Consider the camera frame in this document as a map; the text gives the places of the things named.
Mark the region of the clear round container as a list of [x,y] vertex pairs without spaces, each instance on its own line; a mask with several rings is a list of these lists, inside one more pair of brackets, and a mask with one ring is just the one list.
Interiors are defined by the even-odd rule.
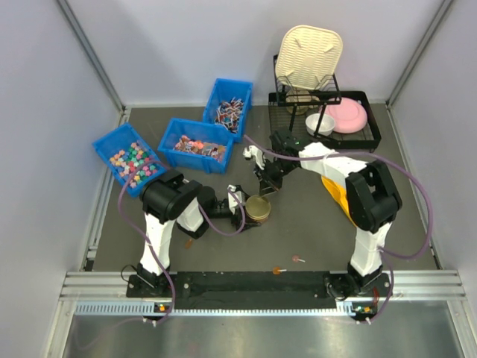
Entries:
[[254,216],[249,216],[248,214],[246,215],[246,224],[252,225],[252,226],[260,226],[263,223],[265,223],[268,220],[269,216],[263,216],[263,217],[254,217]]

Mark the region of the gold round lid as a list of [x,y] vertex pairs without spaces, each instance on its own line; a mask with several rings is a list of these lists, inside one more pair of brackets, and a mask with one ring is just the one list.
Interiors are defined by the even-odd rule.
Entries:
[[266,197],[252,195],[246,200],[245,212],[249,216],[254,217],[269,216],[271,213],[271,203]]

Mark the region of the yellow plastic scoop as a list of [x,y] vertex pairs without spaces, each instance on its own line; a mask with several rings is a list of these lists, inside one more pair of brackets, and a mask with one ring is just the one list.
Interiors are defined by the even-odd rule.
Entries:
[[321,177],[322,184],[324,185],[325,189],[328,191],[328,193],[332,196],[333,200],[340,206],[340,208],[343,210],[344,214],[346,217],[353,222],[351,215],[350,215],[350,209],[349,209],[349,204],[347,200],[347,192],[345,188],[334,182],[333,180],[330,180],[329,178],[326,178],[324,176]]

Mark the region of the black wire dish rack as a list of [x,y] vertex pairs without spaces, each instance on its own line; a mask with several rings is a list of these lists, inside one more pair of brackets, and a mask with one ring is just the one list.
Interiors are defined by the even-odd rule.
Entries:
[[364,92],[340,89],[334,74],[314,89],[296,87],[276,72],[274,81],[275,90],[268,95],[271,132],[286,129],[334,149],[378,148],[382,135]]

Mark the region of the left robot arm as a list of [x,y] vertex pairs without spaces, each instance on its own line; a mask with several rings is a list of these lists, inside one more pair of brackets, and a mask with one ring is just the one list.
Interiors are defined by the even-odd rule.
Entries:
[[152,289],[161,287],[161,276],[170,266],[169,247],[174,227],[192,239],[199,239],[209,229],[212,219],[229,219],[238,232],[260,226],[247,215],[245,204],[250,196],[239,185],[229,185],[227,197],[218,200],[212,187],[187,181],[175,169],[145,184],[139,198],[148,239],[136,275]]

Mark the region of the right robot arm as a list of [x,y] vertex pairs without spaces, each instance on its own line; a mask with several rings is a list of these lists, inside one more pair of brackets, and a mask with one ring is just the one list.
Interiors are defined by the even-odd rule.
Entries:
[[254,144],[242,152],[245,159],[255,162],[260,194],[279,191],[283,177],[297,168],[317,173],[343,188],[356,238],[341,294],[347,297],[366,292],[382,273],[380,252],[402,207],[387,165],[381,160],[353,159],[321,142],[298,139],[287,129],[274,131],[270,140],[272,149],[268,153],[272,160]]

